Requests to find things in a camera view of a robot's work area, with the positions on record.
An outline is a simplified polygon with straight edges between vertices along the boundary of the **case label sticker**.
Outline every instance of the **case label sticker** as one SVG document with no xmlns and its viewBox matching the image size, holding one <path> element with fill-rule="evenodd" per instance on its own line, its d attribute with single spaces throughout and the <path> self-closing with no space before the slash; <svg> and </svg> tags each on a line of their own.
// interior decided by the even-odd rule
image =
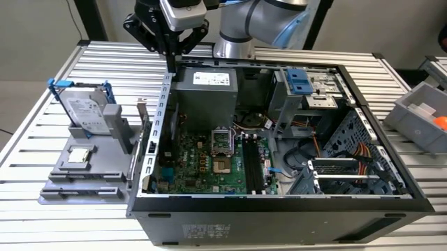
<svg viewBox="0 0 447 251">
<path fill-rule="evenodd" d="M 231 224 L 183 224 L 187 239 L 229 238 Z"/>
<path fill-rule="evenodd" d="M 230 85 L 230 73 L 195 72 L 195 85 Z"/>
</svg>

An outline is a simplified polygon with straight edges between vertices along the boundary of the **slotted metal table surface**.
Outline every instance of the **slotted metal table surface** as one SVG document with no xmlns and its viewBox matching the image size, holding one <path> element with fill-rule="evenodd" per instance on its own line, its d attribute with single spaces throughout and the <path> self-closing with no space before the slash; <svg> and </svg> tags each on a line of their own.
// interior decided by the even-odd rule
<svg viewBox="0 0 447 251">
<path fill-rule="evenodd" d="M 193 55 L 210 57 L 213 49 L 201 45 Z M 391 111 L 394 100 L 410 89 L 386 60 L 370 53 L 258 48 L 257 58 L 343 64 L 379 120 Z M 57 79 L 86 83 L 109 80 L 117 101 L 123 105 L 125 117 L 131 123 L 139 123 L 137 100 L 146 98 L 149 104 L 157 105 L 165 71 L 163 59 L 139 44 L 91 42 L 89 46 L 77 47 Z M 0 249 L 163 249 L 153 246 L 138 221 L 126 219 L 126 205 L 42 206 L 38 203 L 39 191 L 70 135 L 67 126 L 65 111 L 46 91 L 0 153 Z M 199 249 L 447 250 L 447 155 L 429 155 L 398 132 L 389 128 L 386 132 L 430 197 L 437 210 L 434 215 L 366 245 L 209 246 Z"/>
</svg>

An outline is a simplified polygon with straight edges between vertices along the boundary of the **yellow wires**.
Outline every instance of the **yellow wires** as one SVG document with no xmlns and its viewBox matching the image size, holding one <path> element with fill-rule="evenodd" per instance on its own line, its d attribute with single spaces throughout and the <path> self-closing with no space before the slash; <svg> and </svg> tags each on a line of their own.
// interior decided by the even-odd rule
<svg viewBox="0 0 447 251">
<path fill-rule="evenodd" d="M 371 158 L 371 151 L 365 143 L 359 142 L 354 155 Z M 367 166 L 362 164 L 362 162 L 359 161 L 359 175 L 366 175 L 366 173 L 367 173 Z"/>
</svg>

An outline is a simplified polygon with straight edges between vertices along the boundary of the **black cable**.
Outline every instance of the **black cable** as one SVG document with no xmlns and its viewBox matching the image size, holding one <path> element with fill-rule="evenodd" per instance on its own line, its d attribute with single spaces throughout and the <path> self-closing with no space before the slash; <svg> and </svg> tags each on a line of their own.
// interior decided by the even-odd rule
<svg viewBox="0 0 447 251">
<path fill-rule="evenodd" d="M 4 133 L 9 133 L 10 135 L 14 135 L 13 132 L 10 132 L 10 131 L 7 131 L 7 130 L 3 130 L 2 128 L 0 128 L 0 131 L 3 131 Z"/>
<path fill-rule="evenodd" d="M 78 29 L 78 33 L 79 33 L 81 40 L 83 40 L 83 34 L 82 34 L 82 31 L 79 30 L 79 27 L 78 27 L 78 24 L 77 24 L 75 18 L 74 18 L 74 16 L 73 16 L 70 2 L 69 2 L 69 0 L 66 0 L 66 2 L 67 2 L 67 5 L 69 5 L 69 10 L 70 10 L 70 15 L 71 15 L 71 20 L 73 20 L 73 23 L 74 23 L 74 24 L 75 24 L 75 26 L 77 26 L 77 29 Z"/>
<path fill-rule="evenodd" d="M 287 174 L 285 174 L 283 172 L 275 172 L 277 174 L 283 174 L 286 178 L 293 179 L 294 177 L 289 176 Z"/>
</svg>

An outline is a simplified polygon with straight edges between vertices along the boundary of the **expansion slot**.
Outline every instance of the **expansion slot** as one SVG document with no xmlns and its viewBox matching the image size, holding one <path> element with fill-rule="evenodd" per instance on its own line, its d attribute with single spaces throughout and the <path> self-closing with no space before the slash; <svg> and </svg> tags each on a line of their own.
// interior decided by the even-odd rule
<svg viewBox="0 0 447 251">
<path fill-rule="evenodd" d="M 243 139 L 243 155 L 247 192 L 255 191 L 255 193 L 261 194 L 262 190 L 265 190 L 265 185 L 257 139 Z"/>
</svg>

